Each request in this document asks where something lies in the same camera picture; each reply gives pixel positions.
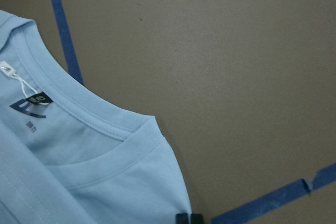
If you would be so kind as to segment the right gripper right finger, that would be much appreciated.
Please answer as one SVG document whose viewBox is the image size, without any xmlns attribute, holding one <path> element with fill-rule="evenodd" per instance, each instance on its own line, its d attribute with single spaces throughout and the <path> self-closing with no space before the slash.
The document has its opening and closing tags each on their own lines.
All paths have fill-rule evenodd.
<svg viewBox="0 0 336 224">
<path fill-rule="evenodd" d="M 191 224 L 203 224 L 202 214 L 191 214 Z"/>
</svg>

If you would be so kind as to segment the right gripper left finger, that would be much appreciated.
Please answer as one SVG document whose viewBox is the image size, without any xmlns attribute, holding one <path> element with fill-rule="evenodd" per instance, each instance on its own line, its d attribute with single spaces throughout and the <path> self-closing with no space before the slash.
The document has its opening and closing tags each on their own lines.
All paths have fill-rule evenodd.
<svg viewBox="0 0 336 224">
<path fill-rule="evenodd" d="M 176 224 L 188 224 L 188 214 L 177 214 L 175 216 Z"/>
</svg>

